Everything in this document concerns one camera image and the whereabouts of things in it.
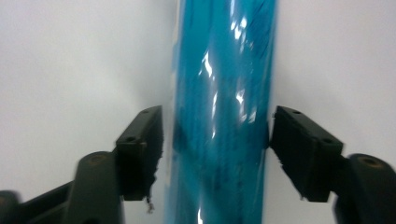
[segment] white wall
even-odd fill
[[[111,150],[142,108],[167,102],[176,6],[164,1],[2,1],[0,189],[24,201],[71,180],[82,156]],[[279,0],[273,110],[287,105],[396,167],[394,1]],[[301,202],[268,150],[266,224],[334,223]],[[130,223],[162,223],[125,204]]]
[[[396,167],[396,2],[279,0],[273,111],[287,105]],[[265,224],[334,223],[331,203],[301,202],[272,150]]]

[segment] white background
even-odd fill
[[[272,111],[301,110],[345,146],[396,167],[396,3],[279,0]],[[2,1],[0,189],[26,201],[70,181],[77,161],[111,150],[136,113],[171,97],[176,4],[163,1]],[[300,201],[272,150],[266,224],[334,223],[331,203]],[[164,164],[147,215],[162,223]]]

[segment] plastic wrap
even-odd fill
[[[180,3],[166,224],[262,223],[275,0]]]

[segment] blue plastic tube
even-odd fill
[[[275,0],[180,8],[165,223],[262,223]]]

